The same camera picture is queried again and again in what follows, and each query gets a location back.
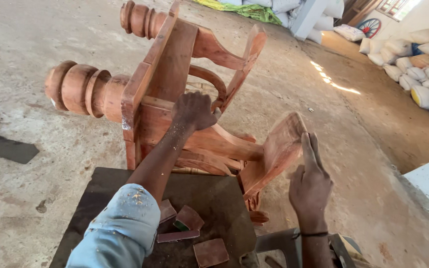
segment wooden chair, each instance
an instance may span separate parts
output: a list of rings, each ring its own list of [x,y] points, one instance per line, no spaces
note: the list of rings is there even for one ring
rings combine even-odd
[[[224,111],[267,38],[262,26],[255,25],[244,56],[238,57],[227,51],[210,29],[177,19],[178,9],[177,1],[168,14],[133,1],[122,6],[121,25],[128,34],[155,38],[131,77],[111,76],[107,70],[65,61],[46,78],[46,94],[57,109],[96,118],[105,115],[122,123],[128,169],[135,169],[163,137],[171,123],[172,106],[184,93],[189,74],[215,86],[218,97],[212,110],[218,107]],[[192,57],[235,69],[235,76],[226,87],[212,71],[191,65]],[[252,135],[234,136],[216,124],[188,139],[176,166],[217,175],[237,174],[247,207],[254,211],[259,207],[259,191],[301,155],[304,131],[300,115],[291,113],[259,145]]]

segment shirt sleeve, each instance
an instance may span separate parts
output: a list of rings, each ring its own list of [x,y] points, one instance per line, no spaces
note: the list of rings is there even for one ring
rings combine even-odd
[[[90,222],[66,267],[142,267],[153,250],[160,209],[138,184],[126,184]]]

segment wagon wheel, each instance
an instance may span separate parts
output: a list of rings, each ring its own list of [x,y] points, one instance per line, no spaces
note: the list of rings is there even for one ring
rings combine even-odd
[[[370,19],[362,22],[357,28],[362,30],[367,38],[373,38],[380,27],[382,26],[382,22],[379,19]]]

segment dirt floor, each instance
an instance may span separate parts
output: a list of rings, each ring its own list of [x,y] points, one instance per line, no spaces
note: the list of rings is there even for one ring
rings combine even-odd
[[[152,41],[120,27],[122,3],[0,0],[0,135],[40,149],[27,165],[0,158],[0,267],[48,267],[93,169],[126,167],[119,124],[58,112],[44,95],[47,71],[64,60],[112,74],[134,71]],[[211,28],[237,55],[255,23],[188,0],[180,17]],[[219,124],[263,143],[276,120],[300,111],[318,134],[336,183],[326,212],[330,231],[353,237],[374,265],[429,267],[429,212],[401,177],[429,162],[429,112],[357,53],[357,45],[326,33],[327,47],[321,47],[263,25],[266,46]],[[233,75],[207,59],[193,62],[226,83]],[[313,63],[338,86],[360,94],[325,83]],[[261,210],[271,220],[258,234],[296,226],[287,199],[289,171],[263,190]]]

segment wrist band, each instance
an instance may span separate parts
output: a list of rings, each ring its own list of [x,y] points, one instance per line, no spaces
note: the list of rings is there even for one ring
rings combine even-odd
[[[304,234],[301,233],[301,236],[303,237],[323,237],[329,235],[329,232],[322,232],[322,233],[315,233],[315,234]]]

